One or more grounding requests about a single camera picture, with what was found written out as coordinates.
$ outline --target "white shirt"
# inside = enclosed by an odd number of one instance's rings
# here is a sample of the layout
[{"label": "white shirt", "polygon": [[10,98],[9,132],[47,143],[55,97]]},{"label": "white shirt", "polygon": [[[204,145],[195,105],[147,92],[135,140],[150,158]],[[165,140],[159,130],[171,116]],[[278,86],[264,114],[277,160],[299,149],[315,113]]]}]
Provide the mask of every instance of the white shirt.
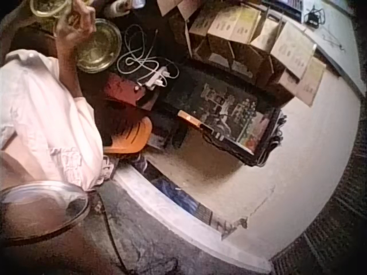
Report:
[{"label": "white shirt", "polygon": [[58,61],[17,50],[0,69],[1,149],[16,133],[49,180],[90,190],[100,178],[103,147],[93,109],[58,79]]}]

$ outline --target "hand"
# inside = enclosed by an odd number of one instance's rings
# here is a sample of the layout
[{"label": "hand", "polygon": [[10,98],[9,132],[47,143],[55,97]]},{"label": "hand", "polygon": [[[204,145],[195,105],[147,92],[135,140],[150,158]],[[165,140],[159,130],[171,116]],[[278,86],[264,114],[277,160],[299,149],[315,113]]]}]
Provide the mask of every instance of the hand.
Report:
[{"label": "hand", "polygon": [[27,27],[38,20],[30,10],[29,0],[23,0],[22,3],[11,13],[13,15],[14,26],[16,28]]},{"label": "hand", "polygon": [[[71,15],[79,18],[71,25]],[[96,31],[96,11],[86,6],[81,0],[73,0],[73,13],[70,10],[59,19],[56,26],[56,47],[58,54],[70,55],[82,42],[87,40]]]}]

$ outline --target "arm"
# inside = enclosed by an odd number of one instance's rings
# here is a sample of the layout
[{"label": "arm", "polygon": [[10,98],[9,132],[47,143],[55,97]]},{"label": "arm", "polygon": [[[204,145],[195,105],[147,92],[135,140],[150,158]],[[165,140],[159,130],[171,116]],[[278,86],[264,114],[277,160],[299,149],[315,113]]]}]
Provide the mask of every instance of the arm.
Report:
[{"label": "arm", "polygon": [[86,7],[81,0],[73,1],[73,10],[80,16],[77,26],[68,22],[70,11],[59,20],[56,27],[56,48],[60,81],[70,91],[72,97],[82,97],[76,69],[76,47],[96,31],[96,13],[92,7]]},{"label": "arm", "polygon": [[0,67],[5,64],[5,57],[17,30],[34,22],[36,22],[36,17],[30,11],[29,0],[24,0],[4,17],[0,23]]}]

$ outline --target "white cable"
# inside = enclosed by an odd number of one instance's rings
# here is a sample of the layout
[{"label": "white cable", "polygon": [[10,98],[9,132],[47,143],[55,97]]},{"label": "white cable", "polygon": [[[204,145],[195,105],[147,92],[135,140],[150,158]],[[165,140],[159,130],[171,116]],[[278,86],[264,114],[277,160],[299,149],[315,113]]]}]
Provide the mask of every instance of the white cable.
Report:
[{"label": "white cable", "polygon": [[[131,37],[130,39],[128,40],[128,33],[129,31],[132,29],[132,28],[138,28],[139,30],[137,32],[135,32]],[[137,34],[141,34],[141,39],[142,39],[142,46],[140,48],[137,48],[137,49],[131,49],[131,41],[132,39],[137,35]],[[117,61],[117,70],[119,71],[119,73],[121,74],[132,74],[132,73],[135,73],[137,72],[138,70],[140,70],[141,68],[145,68],[147,69],[149,72],[148,74],[138,78],[136,81],[139,85],[143,85],[140,83],[140,80],[144,80],[146,78],[148,78],[149,76],[151,76],[152,74],[154,73],[157,73],[159,68],[161,67],[161,64],[157,61],[158,59],[163,59],[165,60],[166,62],[168,62],[168,66],[169,65],[173,65],[176,70],[177,70],[177,74],[175,76],[171,76],[171,75],[163,75],[161,74],[161,77],[162,77],[162,87],[166,87],[168,85],[167,83],[167,78],[170,78],[170,79],[175,79],[179,76],[179,69],[178,67],[176,66],[175,63],[173,63],[171,60],[169,59],[166,59],[164,57],[158,57],[158,56],[153,56],[151,57],[150,54],[151,52],[153,51],[153,48],[154,48],[154,45],[155,45],[155,40],[157,39],[157,34],[158,34],[158,31],[155,32],[155,36],[154,36],[154,39],[153,39],[153,42],[152,42],[152,45],[148,51],[148,53],[145,55],[145,50],[146,50],[146,41],[145,41],[145,37],[146,37],[146,34],[145,32],[143,31],[142,27],[140,27],[139,25],[131,25],[129,26],[126,31],[124,32],[124,43],[125,43],[125,47],[126,49],[128,50],[127,53],[123,54],[122,56],[120,56],[120,58],[118,59]],[[137,57],[135,54],[140,52],[141,51],[141,54],[139,55],[139,57]],[[138,67],[136,67],[135,69],[132,69],[130,71],[123,71],[121,70],[120,68],[120,62],[125,58],[125,65],[126,66],[133,66],[134,64],[139,64]],[[149,66],[147,66],[146,64],[155,64],[155,67],[154,68],[151,68]]]}]

